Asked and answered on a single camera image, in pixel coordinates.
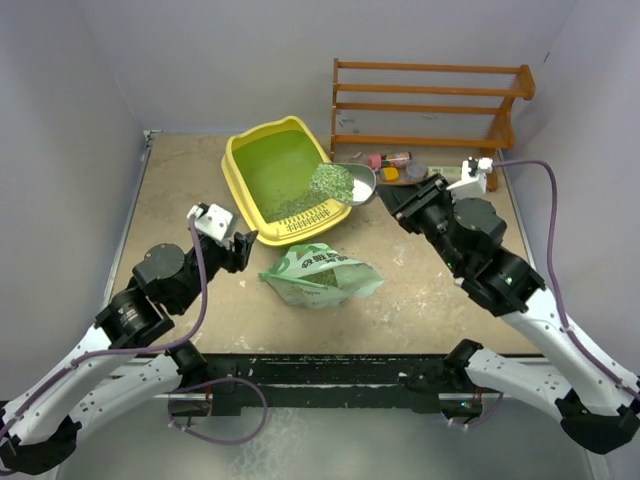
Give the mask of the silver metal scoop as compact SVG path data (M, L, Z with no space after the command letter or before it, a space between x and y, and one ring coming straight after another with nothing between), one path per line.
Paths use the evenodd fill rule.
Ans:
M356 207L373 198L375 172L359 163L322 163L311 176L310 188L345 206Z

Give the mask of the green cat litter bag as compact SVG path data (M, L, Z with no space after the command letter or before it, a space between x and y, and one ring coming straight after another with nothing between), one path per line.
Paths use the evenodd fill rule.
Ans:
M352 297L369 297L384 283L371 265L324 243L290 247L259 274L259 279L286 304L311 309L337 307Z

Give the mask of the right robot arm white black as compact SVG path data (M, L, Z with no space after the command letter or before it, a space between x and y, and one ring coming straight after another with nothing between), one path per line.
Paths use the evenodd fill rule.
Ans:
M583 448L600 455L639 431L639 378L597 347L552 290L502 245L507 229L482 198L456 199L436 175L411 186L380 185L379 198L407 232L422 234L468 298L525 336L556 368L549 374L470 340L447 357L446 383L505 393L556 420Z

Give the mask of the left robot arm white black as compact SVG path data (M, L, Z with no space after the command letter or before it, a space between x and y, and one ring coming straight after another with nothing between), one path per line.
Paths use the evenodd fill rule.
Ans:
M256 232L224 245L204 234L194 246L151 248L126 289L97 314L72 351L42 380L1 407L1 473L39 475L63 463L89 435L151 397L194 392L209 380L189 340L157 340L224 269L246 268Z

